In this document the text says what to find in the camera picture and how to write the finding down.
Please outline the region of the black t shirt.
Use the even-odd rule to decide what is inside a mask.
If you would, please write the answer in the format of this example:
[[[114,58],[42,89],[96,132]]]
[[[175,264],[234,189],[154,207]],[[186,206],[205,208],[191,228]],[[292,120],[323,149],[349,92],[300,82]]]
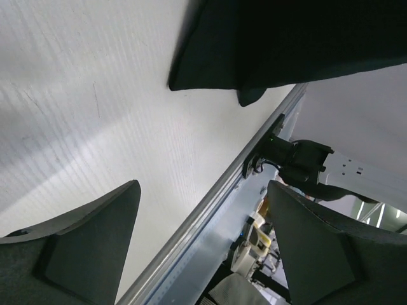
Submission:
[[[406,62],[405,1],[204,1],[169,75],[173,91],[269,88]]]

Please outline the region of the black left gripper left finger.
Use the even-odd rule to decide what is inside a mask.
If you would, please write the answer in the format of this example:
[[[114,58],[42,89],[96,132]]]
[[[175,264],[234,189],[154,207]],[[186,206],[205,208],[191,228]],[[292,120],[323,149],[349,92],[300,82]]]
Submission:
[[[131,180],[1,238],[1,304],[114,304],[141,186]]]

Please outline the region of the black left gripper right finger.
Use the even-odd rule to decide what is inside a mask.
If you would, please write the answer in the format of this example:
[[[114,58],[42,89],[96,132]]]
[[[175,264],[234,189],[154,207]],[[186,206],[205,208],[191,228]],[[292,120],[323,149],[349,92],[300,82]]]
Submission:
[[[406,304],[406,236],[351,219],[280,182],[272,224],[293,304]]]

